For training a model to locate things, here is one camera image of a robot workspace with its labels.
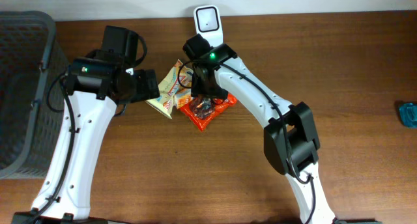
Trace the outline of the small orange box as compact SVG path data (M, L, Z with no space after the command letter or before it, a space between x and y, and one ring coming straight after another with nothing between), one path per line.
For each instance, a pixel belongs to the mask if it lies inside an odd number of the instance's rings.
M191 89L181 89L174 95L174 104L177 109L180 109L194 99L191 92Z

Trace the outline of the cream snack bag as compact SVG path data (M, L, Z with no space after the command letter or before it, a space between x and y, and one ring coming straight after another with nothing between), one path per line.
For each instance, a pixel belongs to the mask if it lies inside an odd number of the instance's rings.
M160 96L146 100L146 102L163 116L172 119L171 113L175 107L174 95L179 90L186 89L183 86L191 85L192 75L193 70L183 66L183 62L178 59L165 78L158 84Z

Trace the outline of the red skittles candy bag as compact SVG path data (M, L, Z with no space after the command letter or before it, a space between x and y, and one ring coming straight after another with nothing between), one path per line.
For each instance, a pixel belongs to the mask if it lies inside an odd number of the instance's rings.
M203 132L212 120L237 102L237 98L230 93L224 100L199 96L180 107L179 110Z

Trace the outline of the blue mouthwash bottle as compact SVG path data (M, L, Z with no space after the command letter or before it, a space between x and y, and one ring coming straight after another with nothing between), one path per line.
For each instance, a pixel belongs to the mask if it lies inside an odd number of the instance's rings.
M416 104L405 103L400 105L399 114L404 126L416 128Z

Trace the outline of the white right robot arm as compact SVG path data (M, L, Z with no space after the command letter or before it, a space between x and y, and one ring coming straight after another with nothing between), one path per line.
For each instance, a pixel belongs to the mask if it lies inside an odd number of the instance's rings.
M309 106L270 90L227 44L211 46L197 34L182 49L193 64L192 96L224 100L232 94L263 127L265 157L289 181L301 222L336 223L319 178L321 144Z

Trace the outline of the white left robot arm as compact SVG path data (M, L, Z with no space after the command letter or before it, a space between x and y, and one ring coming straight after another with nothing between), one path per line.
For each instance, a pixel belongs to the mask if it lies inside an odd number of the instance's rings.
M48 173L28 212L13 223L107 223L91 217L91 188L100 147L118 106L159 97L154 70L139 70L147 45L138 33L106 26L99 49L60 74L63 121Z

